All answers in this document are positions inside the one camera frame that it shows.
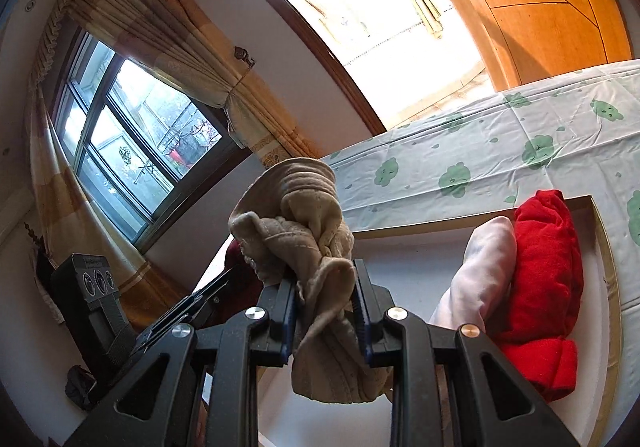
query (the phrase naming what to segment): cardboard box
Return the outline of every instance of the cardboard box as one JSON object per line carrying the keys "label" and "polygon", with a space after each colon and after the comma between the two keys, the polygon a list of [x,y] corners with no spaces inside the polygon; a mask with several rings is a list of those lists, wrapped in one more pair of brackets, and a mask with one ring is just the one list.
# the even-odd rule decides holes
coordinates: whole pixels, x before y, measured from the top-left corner
{"label": "cardboard box", "polygon": [[[620,299],[609,241],[590,196],[566,201],[574,218],[584,269],[584,292],[570,338],[578,347],[576,390],[551,407],[584,447],[599,444],[614,396],[622,331]],[[364,259],[371,281],[425,321],[462,264],[474,228],[515,209],[354,233],[353,257]],[[264,447],[387,447],[391,405],[384,396],[353,405],[300,397],[289,367],[267,369],[258,385],[258,429]]]}

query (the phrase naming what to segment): window pane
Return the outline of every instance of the window pane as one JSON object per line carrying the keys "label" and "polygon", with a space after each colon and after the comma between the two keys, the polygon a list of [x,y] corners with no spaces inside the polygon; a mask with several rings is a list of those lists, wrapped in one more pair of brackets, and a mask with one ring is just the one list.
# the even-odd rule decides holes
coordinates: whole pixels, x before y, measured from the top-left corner
{"label": "window pane", "polygon": [[131,61],[123,63],[110,93],[178,178],[222,138],[186,95]]}
{"label": "window pane", "polygon": [[71,95],[71,92],[67,89],[62,99],[62,106],[70,106],[68,115],[63,121],[64,126],[62,129],[61,144],[62,149],[65,152],[66,159],[70,164],[73,163],[78,148],[78,141],[80,140],[80,133],[84,127],[86,115]]}
{"label": "window pane", "polygon": [[121,196],[88,154],[84,155],[79,172],[82,186],[89,191],[100,209],[129,240],[135,239],[146,226],[146,221]]}
{"label": "window pane", "polygon": [[173,185],[153,166],[105,106],[91,142],[121,182],[152,213]]}
{"label": "window pane", "polygon": [[113,50],[108,46],[99,41],[94,46],[94,42],[87,45],[85,55],[80,59],[73,76],[87,106],[91,104],[104,72],[114,55]]}

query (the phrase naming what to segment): folded beige garment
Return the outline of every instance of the folded beige garment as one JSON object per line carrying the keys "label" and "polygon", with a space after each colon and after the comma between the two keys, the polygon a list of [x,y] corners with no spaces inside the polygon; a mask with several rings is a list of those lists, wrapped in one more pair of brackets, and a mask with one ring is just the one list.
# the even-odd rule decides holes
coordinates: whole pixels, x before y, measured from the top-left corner
{"label": "folded beige garment", "polygon": [[291,158],[271,167],[244,193],[229,230],[266,285],[286,265],[298,279],[293,391],[312,400],[360,403],[383,392],[388,369],[372,369],[345,315],[356,280],[353,234],[342,219],[329,166]]}

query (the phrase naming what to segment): rolled white garment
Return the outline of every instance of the rolled white garment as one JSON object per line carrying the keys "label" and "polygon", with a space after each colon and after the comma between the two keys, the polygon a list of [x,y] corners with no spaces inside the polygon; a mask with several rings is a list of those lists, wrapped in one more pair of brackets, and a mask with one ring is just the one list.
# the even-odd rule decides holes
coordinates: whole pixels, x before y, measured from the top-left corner
{"label": "rolled white garment", "polygon": [[429,323],[452,330],[471,323],[484,332],[484,323],[507,293],[515,265],[516,237],[510,219],[498,216],[480,225]]}

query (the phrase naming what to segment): silver screw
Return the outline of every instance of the silver screw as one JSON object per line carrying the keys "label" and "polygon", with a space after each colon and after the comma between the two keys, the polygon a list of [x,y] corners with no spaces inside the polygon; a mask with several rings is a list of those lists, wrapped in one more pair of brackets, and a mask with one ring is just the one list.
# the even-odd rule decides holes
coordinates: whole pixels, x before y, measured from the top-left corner
{"label": "silver screw", "polygon": [[473,339],[478,337],[480,334],[480,329],[475,324],[463,324],[460,328],[460,332],[465,336]]}
{"label": "silver screw", "polygon": [[400,308],[399,306],[389,308],[386,311],[386,314],[394,321],[401,321],[402,319],[406,319],[409,315],[404,308]]}
{"label": "silver screw", "polygon": [[171,329],[171,333],[174,337],[183,339],[191,333],[191,326],[184,323],[177,324]]}
{"label": "silver screw", "polygon": [[249,319],[257,321],[262,319],[264,317],[264,314],[266,314],[266,312],[259,306],[252,306],[251,308],[248,308],[246,312],[244,312],[244,314]]}

